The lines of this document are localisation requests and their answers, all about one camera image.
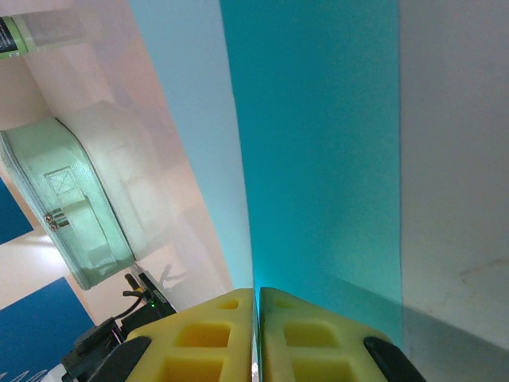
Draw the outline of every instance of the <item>blue poster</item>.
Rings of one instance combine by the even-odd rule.
[[[0,179],[0,244],[32,231],[30,222],[17,205],[6,185]]]
[[[94,324],[66,279],[0,310],[0,381],[38,382]]]

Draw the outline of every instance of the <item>cable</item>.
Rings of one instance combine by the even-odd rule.
[[[143,300],[143,296],[140,296],[138,297],[138,299],[136,300],[136,302],[128,309],[126,310],[125,312],[119,314],[118,316],[115,316],[113,317],[114,320],[119,320],[120,318],[124,318],[125,316],[127,316],[129,313],[131,313],[133,310],[136,309],[136,307],[138,305],[140,305],[140,302]]]

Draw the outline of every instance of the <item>bottle label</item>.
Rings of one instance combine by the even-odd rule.
[[[17,45],[3,18],[0,18],[0,53],[8,52],[17,52]]]

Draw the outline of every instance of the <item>black device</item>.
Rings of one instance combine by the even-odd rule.
[[[122,295],[136,297],[136,302],[125,312],[90,328],[75,341],[74,349],[62,358],[62,365],[66,370],[62,377],[63,382],[88,381],[106,357],[125,341],[132,330],[176,313],[144,273],[138,275],[141,286],[133,275],[127,274],[125,277],[132,290],[126,290]],[[122,328],[116,323],[119,319],[122,319]]]

